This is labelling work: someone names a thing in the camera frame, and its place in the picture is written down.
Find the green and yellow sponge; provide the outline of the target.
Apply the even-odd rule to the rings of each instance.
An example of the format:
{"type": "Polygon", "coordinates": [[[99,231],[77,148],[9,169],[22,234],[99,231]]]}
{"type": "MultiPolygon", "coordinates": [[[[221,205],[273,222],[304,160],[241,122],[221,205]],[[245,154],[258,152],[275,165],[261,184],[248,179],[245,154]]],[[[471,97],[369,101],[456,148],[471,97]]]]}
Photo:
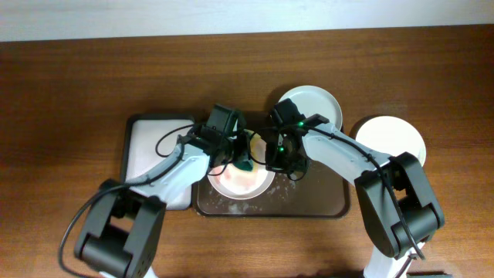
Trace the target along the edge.
{"type": "Polygon", "coordinates": [[[237,161],[234,163],[234,166],[236,168],[238,168],[239,170],[242,170],[242,171],[253,171],[253,169],[254,169],[254,164],[250,160],[237,161]]]}

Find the pink stained plate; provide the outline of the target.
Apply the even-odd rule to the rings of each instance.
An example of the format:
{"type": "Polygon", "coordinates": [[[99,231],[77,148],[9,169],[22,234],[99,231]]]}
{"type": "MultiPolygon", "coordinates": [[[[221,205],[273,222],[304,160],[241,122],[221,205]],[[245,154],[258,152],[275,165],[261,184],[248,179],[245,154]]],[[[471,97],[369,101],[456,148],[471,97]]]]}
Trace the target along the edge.
{"type": "Polygon", "coordinates": [[[261,195],[275,177],[275,173],[265,166],[266,142],[253,131],[245,131],[250,134],[248,155],[254,164],[253,171],[242,171],[229,163],[213,168],[207,175],[217,192],[235,200],[246,200],[261,195]]]}

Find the light green stained plate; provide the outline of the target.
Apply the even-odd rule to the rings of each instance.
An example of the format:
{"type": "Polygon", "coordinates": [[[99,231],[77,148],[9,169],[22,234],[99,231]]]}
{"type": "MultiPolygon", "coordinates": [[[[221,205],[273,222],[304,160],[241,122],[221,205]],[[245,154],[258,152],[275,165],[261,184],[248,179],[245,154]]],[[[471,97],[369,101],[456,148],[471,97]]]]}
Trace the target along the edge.
{"type": "Polygon", "coordinates": [[[297,86],[284,93],[279,102],[290,99],[305,117],[319,114],[340,130],[343,126],[343,113],[336,98],[318,86],[297,86]]]}

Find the white stained plate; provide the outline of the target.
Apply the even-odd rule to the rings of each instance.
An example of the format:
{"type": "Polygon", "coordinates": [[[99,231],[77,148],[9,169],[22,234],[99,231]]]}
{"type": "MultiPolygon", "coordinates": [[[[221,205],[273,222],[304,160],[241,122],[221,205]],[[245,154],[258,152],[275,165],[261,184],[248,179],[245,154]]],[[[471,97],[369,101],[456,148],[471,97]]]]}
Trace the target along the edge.
{"type": "Polygon", "coordinates": [[[359,121],[350,135],[357,142],[382,153],[398,156],[413,154],[424,166],[425,141],[419,131],[406,120],[393,116],[371,116],[359,121]]]}

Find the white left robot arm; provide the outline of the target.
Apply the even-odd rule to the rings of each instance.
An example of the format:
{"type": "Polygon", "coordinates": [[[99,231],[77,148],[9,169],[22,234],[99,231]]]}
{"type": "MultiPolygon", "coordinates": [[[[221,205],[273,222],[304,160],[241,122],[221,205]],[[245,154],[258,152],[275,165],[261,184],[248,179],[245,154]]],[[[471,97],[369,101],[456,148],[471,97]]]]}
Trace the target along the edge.
{"type": "Polygon", "coordinates": [[[217,104],[162,162],[125,183],[106,180],[80,209],[87,217],[74,256],[105,276],[153,277],[167,204],[214,167],[238,160],[244,128],[242,112],[217,104]]]}

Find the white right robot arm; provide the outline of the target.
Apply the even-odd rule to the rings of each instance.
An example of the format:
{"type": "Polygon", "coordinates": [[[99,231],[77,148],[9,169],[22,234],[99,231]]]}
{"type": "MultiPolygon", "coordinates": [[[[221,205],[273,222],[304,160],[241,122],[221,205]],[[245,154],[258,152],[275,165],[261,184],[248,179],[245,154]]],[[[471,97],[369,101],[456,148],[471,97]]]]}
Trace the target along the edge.
{"type": "Polygon", "coordinates": [[[320,114],[306,117],[290,99],[270,111],[274,138],[266,169],[294,179],[318,161],[353,185],[364,227],[374,244],[365,277],[405,277],[411,263],[445,224],[445,215],[419,160],[393,156],[348,137],[320,114]]]}

